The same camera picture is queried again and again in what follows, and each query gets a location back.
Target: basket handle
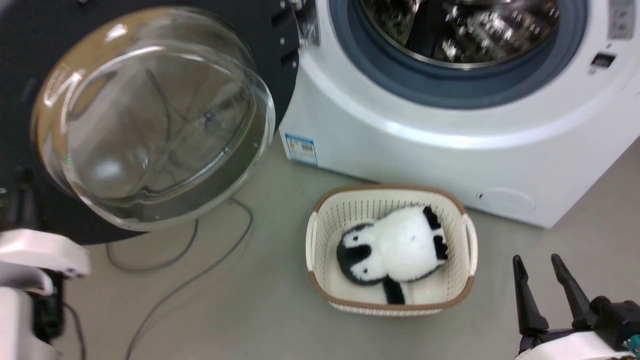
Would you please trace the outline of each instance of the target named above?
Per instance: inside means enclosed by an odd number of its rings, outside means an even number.
[[[307,270],[313,271],[314,269],[314,253],[316,252],[314,246],[314,234],[316,233],[316,216],[317,212],[313,212],[309,217],[309,222],[307,223],[307,240],[305,244],[305,253],[307,257]]]
[[[465,220],[469,244],[469,276],[474,276],[478,266],[478,236],[476,234],[476,226],[474,225],[474,222],[471,221],[469,214],[464,214],[462,217]]]

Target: stuffed penguin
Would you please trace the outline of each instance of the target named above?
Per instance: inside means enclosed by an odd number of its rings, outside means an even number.
[[[429,206],[403,208],[355,226],[342,235],[336,255],[351,282],[382,282],[389,304],[405,303],[400,282],[423,279],[449,258],[442,226]]]

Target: control panel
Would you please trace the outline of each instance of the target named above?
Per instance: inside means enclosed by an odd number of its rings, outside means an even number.
[[[636,26],[636,0],[609,0],[609,38],[629,40]]]

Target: gray floor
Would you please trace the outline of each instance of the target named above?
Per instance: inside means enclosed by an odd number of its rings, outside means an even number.
[[[470,296],[422,318],[341,313],[311,287],[305,226],[325,192],[358,181],[288,161],[277,139],[237,195],[255,214],[246,242],[213,273],[169,301],[149,322],[132,359],[512,359],[518,349],[511,258],[520,254],[540,311],[552,327],[571,314],[549,257],[556,252],[589,297],[640,301],[640,143],[636,143],[552,230],[472,212],[479,266]],[[192,251],[177,265],[129,275],[110,267],[104,246],[90,247],[93,275],[68,284],[79,311],[88,358],[123,359],[155,301],[217,259],[247,217],[228,204],[203,217]],[[117,258],[150,265],[176,254],[193,224],[115,245]],[[56,346],[78,359],[70,323]]]

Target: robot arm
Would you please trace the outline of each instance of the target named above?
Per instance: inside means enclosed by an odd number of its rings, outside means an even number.
[[[529,289],[520,256],[513,258],[520,354],[516,360],[637,359],[640,352],[640,306],[612,303],[603,296],[591,302],[557,254],[551,256],[573,315],[571,329],[549,330]]]
[[[44,221],[31,171],[20,169],[0,233],[0,359],[54,360],[61,335],[63,281],[90,273],[88,252],[41,231]]]

